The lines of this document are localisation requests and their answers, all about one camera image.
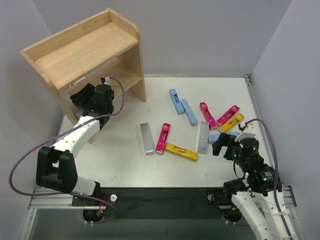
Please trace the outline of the silver toothpaste box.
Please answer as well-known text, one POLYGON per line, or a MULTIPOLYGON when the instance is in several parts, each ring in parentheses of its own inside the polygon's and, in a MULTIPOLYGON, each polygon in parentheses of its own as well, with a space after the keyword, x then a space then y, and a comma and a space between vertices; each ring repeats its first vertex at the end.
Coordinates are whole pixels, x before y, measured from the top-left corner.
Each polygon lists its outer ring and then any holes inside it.
POLYGON ((197 153, 206 154, 208 149, 209 123, 202 121, 200 123, 197 153))
POLYGON ((141 137, 143 142, 144 153, 146 156, 155 153, 150 126, 147 122, 140 124, 141 137))

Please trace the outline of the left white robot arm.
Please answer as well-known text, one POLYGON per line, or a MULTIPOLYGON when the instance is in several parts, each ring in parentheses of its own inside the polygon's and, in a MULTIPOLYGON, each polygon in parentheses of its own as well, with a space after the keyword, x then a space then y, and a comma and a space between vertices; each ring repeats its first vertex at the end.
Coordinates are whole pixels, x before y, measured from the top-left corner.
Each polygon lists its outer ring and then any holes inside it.
POLYGON ((38 151, 36 184, 65 194, 82 194, 91 206, 100 203, 99 183, 80 177, 75 158, 93 135, 99 132, 113 113, 114 91, 109 84, 87 84, 71 96, 73 103, 84 109, 73 131, 52 146, 38 151))

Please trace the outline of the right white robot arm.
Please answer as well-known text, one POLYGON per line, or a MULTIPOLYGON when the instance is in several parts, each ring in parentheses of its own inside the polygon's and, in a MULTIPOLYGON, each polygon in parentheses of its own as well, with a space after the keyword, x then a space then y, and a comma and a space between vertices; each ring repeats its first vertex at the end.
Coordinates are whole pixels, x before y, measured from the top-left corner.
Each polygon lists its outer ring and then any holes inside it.
POLYGON ((211 197, 218 206, 232 205, 258 240, 296 240, 298 236, 286 208, 282 185, 276 170, 259 154, 259 141, 254 137, 240 140, 221 133, 212 144, 212 154, 227 150, 226 160, 239 166, 244 176, 227 181, 211 197))

